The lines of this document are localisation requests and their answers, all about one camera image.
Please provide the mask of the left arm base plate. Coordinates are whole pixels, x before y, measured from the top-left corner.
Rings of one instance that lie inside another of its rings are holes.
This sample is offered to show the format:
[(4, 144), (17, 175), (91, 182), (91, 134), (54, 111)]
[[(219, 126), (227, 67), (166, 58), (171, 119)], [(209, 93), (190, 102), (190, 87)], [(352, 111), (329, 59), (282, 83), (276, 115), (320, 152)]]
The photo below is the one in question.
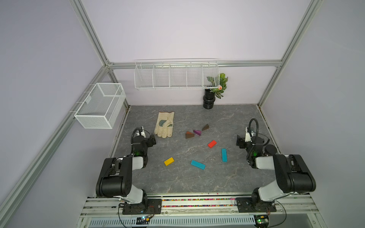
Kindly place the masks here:
[(123, 206), (123, 215), (146, 215), (146, 214), (161, 214), (162, 200), (161, 199), (147, 199), (140, 204), (127, 204)]

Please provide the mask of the yellow rectangular block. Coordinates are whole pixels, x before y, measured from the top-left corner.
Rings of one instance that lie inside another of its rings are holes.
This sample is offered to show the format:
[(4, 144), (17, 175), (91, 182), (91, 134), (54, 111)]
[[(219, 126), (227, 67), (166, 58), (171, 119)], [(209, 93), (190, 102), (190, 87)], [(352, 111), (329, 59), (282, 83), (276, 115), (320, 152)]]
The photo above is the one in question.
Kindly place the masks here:
[(169, 165), (171, 165), (174, 162), (175, 162), (174, 158), (173, 157), (170, 157), (169, 159), (167, 159), (167, 160), (164, 161), (164, 165), (165, 166), (169, 166)]

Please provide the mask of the reddish brown triangle block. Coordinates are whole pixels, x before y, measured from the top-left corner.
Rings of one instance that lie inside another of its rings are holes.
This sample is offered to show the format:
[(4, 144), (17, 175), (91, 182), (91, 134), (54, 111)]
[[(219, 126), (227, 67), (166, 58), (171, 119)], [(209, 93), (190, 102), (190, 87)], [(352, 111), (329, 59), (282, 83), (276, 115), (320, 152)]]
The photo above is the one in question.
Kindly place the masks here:
[(185, 138), (186, 139), (193, 138), (193, 137), (195, 137), (195, 134), (194, 133), (191, 133), (189, 131), (186, 132), (186, 134), (185, 134)]

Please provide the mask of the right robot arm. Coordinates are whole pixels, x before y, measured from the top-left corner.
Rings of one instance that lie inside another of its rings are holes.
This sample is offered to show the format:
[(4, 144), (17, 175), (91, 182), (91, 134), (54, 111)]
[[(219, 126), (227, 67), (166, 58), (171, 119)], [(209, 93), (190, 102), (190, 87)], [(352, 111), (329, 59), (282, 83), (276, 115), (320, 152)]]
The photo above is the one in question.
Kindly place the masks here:
[(278, 154), (277, 148), (256, 135), (237, 136), (236, 145), (247, 152), (250, 167), (275, 172), (275, 180), (265, 186), (255, 188), (251, 197), (238, 198), (238, 207), (246, 211), (263, 211), (273, 206), (277, 199), (291, 194), (313, 192), (316, 181), (301, 155)]

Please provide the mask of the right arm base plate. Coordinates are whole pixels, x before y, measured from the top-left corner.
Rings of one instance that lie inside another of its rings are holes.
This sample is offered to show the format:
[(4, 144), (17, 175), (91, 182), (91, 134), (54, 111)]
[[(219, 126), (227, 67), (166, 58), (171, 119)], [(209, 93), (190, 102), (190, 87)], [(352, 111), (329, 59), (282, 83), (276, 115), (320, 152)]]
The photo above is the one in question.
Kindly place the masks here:
[(273, 202), (254, 202), (252, 198), (248, 197), (236, 198), (235, 205), (239, 213), (269, 213), (277, 211)]

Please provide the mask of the dark brown triangle block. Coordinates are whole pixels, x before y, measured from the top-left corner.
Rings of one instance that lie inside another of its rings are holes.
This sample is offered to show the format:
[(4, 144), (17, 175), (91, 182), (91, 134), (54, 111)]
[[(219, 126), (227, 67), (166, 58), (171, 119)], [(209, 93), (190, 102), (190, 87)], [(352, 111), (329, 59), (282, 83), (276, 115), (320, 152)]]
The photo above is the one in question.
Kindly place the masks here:
[(208, 130), (210, 128), (210, 126), (208, 124), (206, 124), (203, 128), (202, 131)]

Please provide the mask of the purple triangle block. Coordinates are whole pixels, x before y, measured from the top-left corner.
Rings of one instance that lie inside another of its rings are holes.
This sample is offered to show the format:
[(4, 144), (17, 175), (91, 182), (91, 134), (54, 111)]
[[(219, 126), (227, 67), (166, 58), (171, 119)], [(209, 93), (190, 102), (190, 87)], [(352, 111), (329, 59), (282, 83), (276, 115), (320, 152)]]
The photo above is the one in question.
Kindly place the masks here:
[(194, 132), (195, 134), (197, 134), (198, 136), (201, 136), (201, 134), (202, 134), (202, 132), (201, 132), (200, 130), (193, 130), (193, 132)]

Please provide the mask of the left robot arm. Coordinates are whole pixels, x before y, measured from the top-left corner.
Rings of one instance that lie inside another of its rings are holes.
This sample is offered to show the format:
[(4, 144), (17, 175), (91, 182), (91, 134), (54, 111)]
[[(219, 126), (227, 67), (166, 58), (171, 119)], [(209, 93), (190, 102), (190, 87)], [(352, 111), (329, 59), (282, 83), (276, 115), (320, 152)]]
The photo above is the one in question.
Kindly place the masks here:
[(106, 158), (96, 184), (96, 195), (104, 198), (120, 198), (129, 205), (147, 207), (148, 198), (144, 190), (132, 184), (132, 174), (148, 163), (148, 148), (156, 145), (154, 135), (148, 138), (138, 133), (131, 139), (130, 155)]

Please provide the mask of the red rectangular block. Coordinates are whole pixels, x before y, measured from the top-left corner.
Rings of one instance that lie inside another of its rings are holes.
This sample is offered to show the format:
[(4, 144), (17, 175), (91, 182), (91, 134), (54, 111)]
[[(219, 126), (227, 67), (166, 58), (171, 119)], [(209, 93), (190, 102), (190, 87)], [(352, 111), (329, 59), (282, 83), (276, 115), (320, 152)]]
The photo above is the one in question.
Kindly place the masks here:
[(208, 147), (209, 147), (209, 148), (213, 148), (216, 144), (217, 144), (217, 142), (216, 142), (215, 140), (212, 140), (212, 141), (208, 144)]

